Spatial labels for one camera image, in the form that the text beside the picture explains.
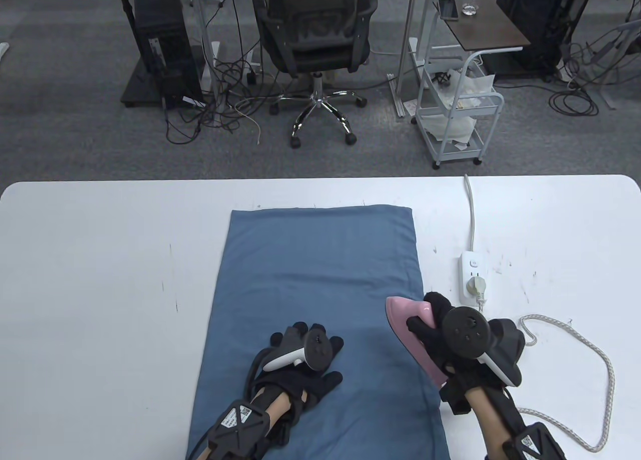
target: gray carpet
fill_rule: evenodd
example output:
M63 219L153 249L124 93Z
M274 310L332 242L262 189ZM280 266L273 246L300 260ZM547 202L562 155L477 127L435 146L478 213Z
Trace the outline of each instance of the gray carpet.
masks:
M254 15L250 0L236 5L246 47L258 38ZM591 0L575 40L600 36L622 22L630 5L631 0ZM373 50L398 52L406 7L407 0L379 0L371 25ZM196 37L192 9L186 7L185 15ZM231 1L210 31L223 43L223 59L237 59ZM448 34L439 29L443 41ZM138 55L119 0L0 0L0 41L11 45L0 63L0 191L15 181L34 180L463 173L622 173L641 180L641 80L612 87L620 109L597 117L560 116L547 107L545 91L504 91L506 108L483 165L446 163L433 171L416 126L396 118L386 85L364 92L366 109L341 106L359 137L352 148L337 123L319 112L301 131L302 148L291 150L288 134L297 106L282 108L275 117L266 108L256 114L260 145L256 126L247 120L234 134L204 130L188 146L167 143L161 110L125 109L119 102ZM339 72L334 84L375 84L396 72L397 64L398 57L372 55L354 75ZM641 61L633 62L623 75L639 68ZM412 81L408 75L406 82ZM406 94L412 93L408 87Z

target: power strip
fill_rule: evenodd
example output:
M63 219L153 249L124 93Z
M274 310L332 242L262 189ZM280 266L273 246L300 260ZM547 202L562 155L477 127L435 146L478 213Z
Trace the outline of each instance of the power strip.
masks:
M487 297L487 282L490 276L487 258L484 254L466 251L459 258L458 265L461 270L461 304L478 308L476 295L468 290L467 284L474 277L481 277L485 280L485 297Z

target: power cord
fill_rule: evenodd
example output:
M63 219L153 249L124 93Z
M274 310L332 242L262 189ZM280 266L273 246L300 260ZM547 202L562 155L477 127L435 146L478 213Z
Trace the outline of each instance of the power cord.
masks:
M476 219L474 218L474 195L472 194L472 185L470 184L470 178L467 174L463 177L465 181L465 192L467 192L467 197L470 201L470 251L474 251L474 233L476 229Z
M244 112L242 112L242 111L238 110L238 106L237 106L237 105L234 105L234 106L233 106L233 109L234 109L238 114L240 114L240 115L241 115L241 116L243 116L243 117L246 117L247 119L249 119L249 121L251 121L252 123L254 123L254 124L256 125L256 127L258 128L258 137L256 138L256 145L257 145L257 146L260 146L260 133L261 133L261 129L260 129L260 125L259 125L258 121L256 121L256 119L254 119L254 118L252 118L252 117L249 117L249 116L248 116L247 114L245 114Z
M403 77L405 77L405 75L406 75L407 73L410 73L410 72L412 72L413 70L414 70L414 68L410 68L410 69L408 69L407 71L405 71L405 72L402 74L402 76L403 76ZM395 79L396 79L396 76L392 77L391 79L386 79L386 80L384 80L384 81L377 82L376 84L371 84L371 85L369 85L369 86L362 86L362 87L349 87L349 88L347 88L347 87L344 87L344 88L336 88L336 87L333 87L333 88L331 88L331 89L335 89L335 90L338 90L338 89L350 89L351 91L365 91L366 89L374 89L374 88L376 88L376 87L379 87L379 86L382 86L382 85L388 84L388 83L390 83L390 82L394 81Z
M463 182L465 183L465 192L467 193L467 199L470 202L470 249L469 251L474 251L474 234L476 233L476 215L474 213L474 194L472 194L472 185L470 184L470 178L467 174L463 177ZM472 276L465 287L467 291L474 295L476 298L476 305L478 306L479 312L483 313L483 307L485 307L485 288L487 284L485 283L485 278L482 276Z
M240 120L244 118L247 118L250 121L254 122L254 124L256 124L256 126L258 127L258 134L259 134L258 142L259 142L259 138L261 134L260 125L250 116L254 114L265 103L267 98L277 97L277 94L274 95L272 94L272 92L274 89L274 85L277 84L278 74L275 77L273 77L274 82L270 85L270 89L268 90L268 93L266 95L263 92L263 85L265 84L264 72L263 72L263 82L257 94L255 95L252 94L252 92L242 83L243 71L245 70L246 67L251 68L251 65L247 61L247 57L246 57L249 52L246 53L242 45L242 34L240 31L240 22L238 20L238 11L236 9L235 0L232 0L232 3L234 7L234 15L236 17L236 28L238 29L238 40L240 41L241 56L239 59L233 62L225 62L217 57L215 58L216 65L214 66L213 64L210 64L209 59L205 55L207 66L210 68L210 70L212 71L212 74L217 79L217 84L218 84L218 90L216 91L217 94L212 95L210 92L203 91L204 102L203 103L199 102L199 103L196 103L195 105L190 105L190 110L192 111L195 110L195 114L193 114L191 117L185 117L185 115L181 111L181 108L183 108L182 105L180 105L177 108L178 114L182 119L183 123L185 124L195 123L194 131L192 133L185 133L176 125L174 125L169 120L169 112L167 111L167 104L165 103L163 105L163 114L165 116L165 124L167 125L166 132L165 132L165 139L167 139L167 141L169 141L172 144L183 145L183 144L190 144L191 142L194 142L195 139L197 139L199 133L201 133L203 127L220 128L220 129L226 130L229 133L233 133L234 130L240 127ZM216 9L215 13L207 21L206 23L207 25L209 25L211 21L213 21L213 19L216 17L219 11L220 11L220 4L218 4L218 8ZM249 51L253 50L253 48L256 47L258 44L259 44L259 41L256 41L256 43L254 43L254 45L252 45L249 48ZM230 97L229 97L230 94L233 94L235 96L242 96L243 98L242 102L237 101L236 104L234 104L230 100ZM169 135L170 130L175 130L176 132L178 132L182 137L186 139L186 141L176 141L174 139L171 139Z
M550 93L552 93L552 95L547 99L547 105L554 112L562 114L564 116L583 117L596 116L597 114L599 114L599 106L593 101L592 98L590 98L590 94L588 94L586 90L579 85L576 85L573 89L573 82L574 80L570 81L568 84L566 84L566 88L561 89L560 91L537 84L495 84L494 87L499 89L521 89L524 87L533 87L535 89L543 89L544 91L549 91ZM583 109L579 109L576 105L572 105L568 102L570 98L577 98L579 100L582 100L587 103L587 106Z
M467 191L467 195L470 201L470 214L471 214L470 251L473 251L474 250L474 229L475 229L474 197L472 196L472 186L470 185L470 179L468 178L467 174L464 176L464 181L465 181L465 190ZM484 296L485 280L482 279L481 277L473 277L467 283L467 289L472 294L476 293L476 301L479 306L479 311L483 313L483 306L485 305L485 296ZM517 410L522 414L536 416L538 418L544 419L545 421L549 421L549 423L556 426L559 430L561 430L563 433L568 435L580 446L582 446L585 450L590 451L591 453L597 453L598 451L601 451L605 446L605 444L607 443L607 436L609 435L609 424L612 417L612 403L614 401L615 377L614 377L614 367L612 366L612 362L607 357L607 355L603 352L603 350L601 350L598 346L596 346L592 342L588 341L588 339L586 339L583 335L577 332L570 325L568 325L567 323L560 322L559 320L555 320L554 318L550 318L549 316L543 316L542 314L527 314L525 316L522 316L519 319L519 326L531 338L531 341L526 342L526 346L534 346L536 345L536 341L537 341L535 334L533 334L525 324L525 322L527 322L528 320L538 320L540 322L549 323L550 325L554 325L555 327L561 328L561 330L564 330L565 332L574 336L581 343L588 346L588 348L590 348L597 355L599 355L599 357L601 357L601 359L606 364L607 394L606 394L605 411L603 414L603 426L602 426L601 436L597 444L595 446L592 446L588 444L579 435L577 435L574 432L574 430L572 430L568 426L563 425L563 423L561 423L555 418L552 418L549 415L546 415L545 413L542 413L538 410L533 410L530 408L521 408L521 407L517 408Z
M532 339L532 341L528 341L526 343L526 346L536 345L536 336L528 329L528 327L525 324L527 320L538 320L540 322L549 323L550 325L554 325L555 327L561 328L561 330L564 330L565 332L574 336L577 340L579 340L585 346L588 346L588 348L590 348L597 355L599 355L599 357L601 357L601 359L603 360L603 362L606 364L606 367L607 367L607 394L606 394L605 411L603 413L603 426L601 430L601 436L595 446L588 444L583 438L577 435L574 432L574 430L572 430L572 428L569 428L568 426L563 425L563 423L561 423L557 419L552 418L549 415L546 415L545 413L542 413L538 410L529 409L529 408L518 408L518 411L522 414L536 416L538 418L544 419L545 421L549 421L549 423L556 426L556 428L558 428L563 433L568 435L570 438L572 438L575 442L577 442L580 446L582 446L585 450L589 451L590 453L597 453L598 451L601 451L605 446L605 444L607 443L607 436L609 435L609 424L612 417L612 403L614 401L615 377L614 377L614 367L612 366L612 362L607 357L607 355L603 352L603 350L601 350L598 346L588 341L588 339L582 336L570 325L568 325L567 323L560 322L559 320L555 320L554 318L550 318L549 316L543 316L542 314L527 314L520 318L519 320L520 327Z

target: forearm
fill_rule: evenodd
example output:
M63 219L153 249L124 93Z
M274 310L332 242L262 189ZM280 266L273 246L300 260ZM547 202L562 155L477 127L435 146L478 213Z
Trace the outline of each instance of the forearm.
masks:
M263 393L263 389L261 389L258 394L254 397L254 400L258 398L261 394ZM307 392L302 392L302 400L303 402L307 400ZM278 421L279 418L282 417L282 415L286 414L289 409L291 408L291 401L289 399L288 394L286 393L281 393L273 402L270 406L267 407L267 414L269 415L269 429L271 430L275 423Z
M474 414L481 426L485 448L489 460L507 460L503 451L503 444L511 437L499 414L488 400L485 391L481 388L473 388L465 394Z

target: blue towel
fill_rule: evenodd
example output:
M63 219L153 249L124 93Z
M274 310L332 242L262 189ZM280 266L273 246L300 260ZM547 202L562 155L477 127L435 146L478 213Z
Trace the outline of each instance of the blue towel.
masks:
M344 380L265 460L448 460L439 393L389 327L389 296L423 297L409 208L233 211L188 451L241 398L270 335L303 321L344 338L331 366Z

